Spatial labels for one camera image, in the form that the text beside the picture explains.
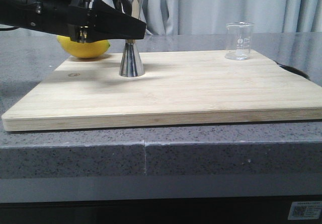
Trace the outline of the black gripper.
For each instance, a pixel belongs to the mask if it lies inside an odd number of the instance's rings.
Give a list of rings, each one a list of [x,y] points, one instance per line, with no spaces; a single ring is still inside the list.
[[[81,43],[105,39],[139,40],[146,23],[140,0],[1,0],[1,30],[29,29],[69,37]]]

